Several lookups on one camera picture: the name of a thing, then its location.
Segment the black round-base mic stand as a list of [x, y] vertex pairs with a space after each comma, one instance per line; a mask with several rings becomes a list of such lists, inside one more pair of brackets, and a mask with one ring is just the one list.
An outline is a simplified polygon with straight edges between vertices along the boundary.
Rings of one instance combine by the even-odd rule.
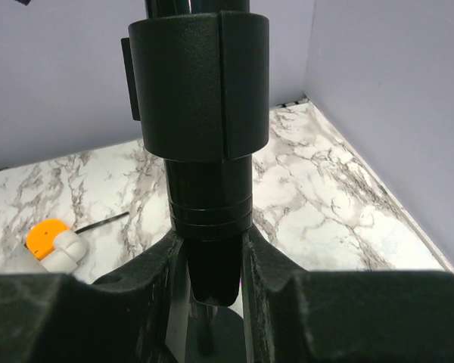
[[242, 238], [253, 224], [252, 156], [269, 139], [269, 21], [215, 6], [129, 26], [122, 41], [145, 149], [165, 166], [169, 216], [191, 283], [187, 359], [244, 362]]

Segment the orange plastic piece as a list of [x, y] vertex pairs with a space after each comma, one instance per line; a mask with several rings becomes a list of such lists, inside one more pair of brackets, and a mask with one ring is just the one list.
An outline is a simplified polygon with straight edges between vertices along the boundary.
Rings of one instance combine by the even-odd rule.
[[46, 219], [35, 225], [26, 237], [26, 248], [38, 260], [54, 251], [54, 239], [69, 227], [59, 219]]

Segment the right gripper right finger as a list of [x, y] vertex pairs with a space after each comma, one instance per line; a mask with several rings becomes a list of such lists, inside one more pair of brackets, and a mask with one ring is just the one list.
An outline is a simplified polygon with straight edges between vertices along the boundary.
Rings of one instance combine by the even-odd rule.
[[256, 229], [242, 258], [249, 362], [454, 362], [454, 274], [307, 271]]

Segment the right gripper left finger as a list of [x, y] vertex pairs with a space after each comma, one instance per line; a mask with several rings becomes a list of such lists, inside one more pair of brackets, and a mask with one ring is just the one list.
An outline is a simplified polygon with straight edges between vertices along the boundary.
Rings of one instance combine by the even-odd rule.
[[92, 284], [0, 275], [0, 362], [181, 362], [182, 240], [168, 232]]

